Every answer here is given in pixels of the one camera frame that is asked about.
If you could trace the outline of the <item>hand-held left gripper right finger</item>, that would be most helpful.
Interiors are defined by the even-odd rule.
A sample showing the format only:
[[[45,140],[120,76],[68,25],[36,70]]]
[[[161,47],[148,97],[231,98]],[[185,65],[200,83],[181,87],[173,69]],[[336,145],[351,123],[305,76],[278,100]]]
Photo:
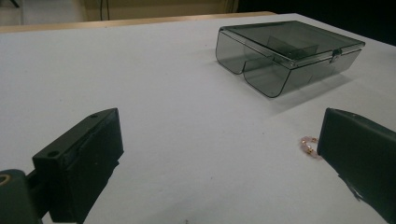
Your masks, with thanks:
[[[396,224],[396,132],[363,116],[328,108],[318,154],[355,198]]]

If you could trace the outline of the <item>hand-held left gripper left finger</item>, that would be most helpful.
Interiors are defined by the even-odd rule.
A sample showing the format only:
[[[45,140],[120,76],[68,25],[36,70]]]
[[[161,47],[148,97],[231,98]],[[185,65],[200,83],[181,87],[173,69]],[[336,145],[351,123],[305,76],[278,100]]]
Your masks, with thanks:
[[[33,156],[53,221],[82,224],[123,154],[119,110],[83,119]]]

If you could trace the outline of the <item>transparent grey compartment box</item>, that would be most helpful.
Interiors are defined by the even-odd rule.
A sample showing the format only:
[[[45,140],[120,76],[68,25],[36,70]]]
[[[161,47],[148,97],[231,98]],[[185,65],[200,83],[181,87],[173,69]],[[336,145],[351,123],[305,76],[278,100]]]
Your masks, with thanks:
[[[300,21],[223,26],[216,58],[269,98],[349,69],[365,43]]]

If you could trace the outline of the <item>white table board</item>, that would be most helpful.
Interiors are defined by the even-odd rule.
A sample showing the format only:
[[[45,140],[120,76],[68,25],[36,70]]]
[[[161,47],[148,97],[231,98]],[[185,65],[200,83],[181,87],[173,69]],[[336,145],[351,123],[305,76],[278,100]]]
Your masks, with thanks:
[[[0,34],[0,170],[115,107],[124,152],[86,224],[385,224],[298,142],[330,107],[396,131],[396,47],[272,99],[218,64],[222,25]]]

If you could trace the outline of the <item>wooden table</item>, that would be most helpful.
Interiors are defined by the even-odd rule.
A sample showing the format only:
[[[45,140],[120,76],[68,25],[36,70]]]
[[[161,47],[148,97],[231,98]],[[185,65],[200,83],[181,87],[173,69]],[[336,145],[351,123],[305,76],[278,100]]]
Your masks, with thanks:
[[[192,15],[192,16],[115,20],[115,21],[84,21],[84,22],[68,22],[68,23],[12,25],[12,26],[0,26],[0,34],[48,31],[48,30],[107,28],[114,26],[117,27],[117,26],[164,23],[164,22],[174,22],[174,21],[203,21],[203,20],[230,19],[230,18],[233,19],[233,18],[260,17],[260,16],[272,16],[272,15],[277,15],[277,14],[271,11],[259,11],[259,12]]]

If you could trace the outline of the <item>beige wooden shelf unit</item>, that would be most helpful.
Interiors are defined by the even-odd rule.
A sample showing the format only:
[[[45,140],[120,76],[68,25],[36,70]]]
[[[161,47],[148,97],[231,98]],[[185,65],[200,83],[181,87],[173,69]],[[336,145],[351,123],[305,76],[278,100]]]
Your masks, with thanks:
[[[87,21],[235,13],[239,0],[81,0]]]

